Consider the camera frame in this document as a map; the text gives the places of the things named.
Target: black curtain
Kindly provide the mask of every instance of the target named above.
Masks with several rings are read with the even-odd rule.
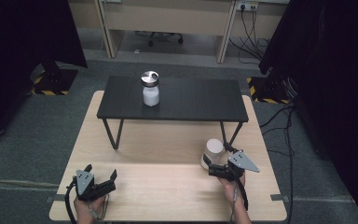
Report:
[[[36,66],[87,67],[67,1],[0,0],[0,129],[32,87]]]
[[[296,83],[315,147],[358,205],[358,1],[291,0],[259,66]]]

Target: wall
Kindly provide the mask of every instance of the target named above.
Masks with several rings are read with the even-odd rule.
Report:
[[[279,21],[286,10],[286,4],[259,3],[255,13],[255,33],[257,38],[271,39]],[[243,19],[248,34],[252,29],[252,12],[244,11]],[[231,29],[232,37],[246,37],[245,28],[241,19],[241,12],[237,11]]]
[[[101,29],[94,0],[68,0],[76,27]]]

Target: chair leg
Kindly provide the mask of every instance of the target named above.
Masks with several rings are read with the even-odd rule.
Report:
[[[152,34],[149,37],[149,47],[153,47],[153,35],[155,34],[155,32],[152,32]]]
[[[178,43],[179,44],[183,44],[183,35],[182,34],[178,34],[180,36],[180,38],[178,39]]]

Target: hand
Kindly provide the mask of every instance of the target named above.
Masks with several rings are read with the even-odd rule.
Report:
[[[234,212],[235,217],[235,223],[236,224],[251,224],[251,219],[249,218],[249,215],[245,209],[245,206],[243,205],[243,198],[241,195],[241,191],[237,189],[237,200],[236,203],[234,203],[234,191],[235,188],[237,188],[237,182],[236,181],[228,181],[223,178],[217,177],[217,179],[220,181],[220,183],[223,186],[223,191],[225,192],[226,199],[228,200],[229,204],[231,205],[231,208]],[[240,181],[245,187],[245,173],[240,177]]]
[[[229,204],[232,206],[234,204],[234,191],[235,188],[237,188],[237,182],[235,181],[228,181],[224,178],[217,177],[217,179],[220,181],[223,187],[223,191],[225,192],[226,199],[228,200]],[[245,172],[243,172],[243,175],[240,177],[240,181],[245,187]],[[237,200],[242,199],[241,191],[237,189]]]
[[[89,204],[88,202],[83,202],[83,201],[78,200],[78,198],[76,197],[75,201],[74,201],[74,205],[75,205],[75,210],[77,213],[77,223],[78,224],[94,223],[95,220],[89,210],[89,207],[98,213],[98,211],[101,208],[101,205],[103,204],[104,198],[105,198],[105,196],[98,198]]]

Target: bottle cap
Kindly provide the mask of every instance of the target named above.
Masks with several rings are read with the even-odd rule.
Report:
[[[157,72],[148,71],[142,74],[142,85],[145,87],[155,87],[158,85]]]

